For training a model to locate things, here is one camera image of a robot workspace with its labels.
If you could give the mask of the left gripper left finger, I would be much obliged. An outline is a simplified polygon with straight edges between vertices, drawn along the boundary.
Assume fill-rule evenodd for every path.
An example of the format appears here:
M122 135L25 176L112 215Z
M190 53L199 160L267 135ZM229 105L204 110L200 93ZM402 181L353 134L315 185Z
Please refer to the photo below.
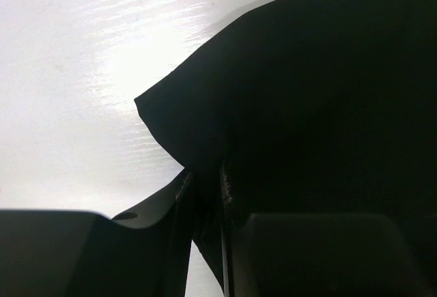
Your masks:
M193 176L114 218L1 211L2 296L183 296L193 232Z

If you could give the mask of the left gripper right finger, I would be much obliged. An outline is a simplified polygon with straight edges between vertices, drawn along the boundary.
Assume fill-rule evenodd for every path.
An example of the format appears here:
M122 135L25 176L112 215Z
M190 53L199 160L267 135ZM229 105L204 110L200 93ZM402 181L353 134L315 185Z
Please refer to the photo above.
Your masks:
M226 296L435 296L436 168L412 165L385 187L388 214L304 198L285 175L265 178L268 212L238 205L221 167Z

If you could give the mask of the black shorts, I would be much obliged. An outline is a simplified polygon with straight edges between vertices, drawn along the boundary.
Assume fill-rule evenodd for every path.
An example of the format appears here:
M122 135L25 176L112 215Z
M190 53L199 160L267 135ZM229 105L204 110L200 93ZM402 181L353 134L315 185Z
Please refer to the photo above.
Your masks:
M135 104L198 181L194 241L218 281L224 198L241 217L386 215L436 284L436 0L275 0Z

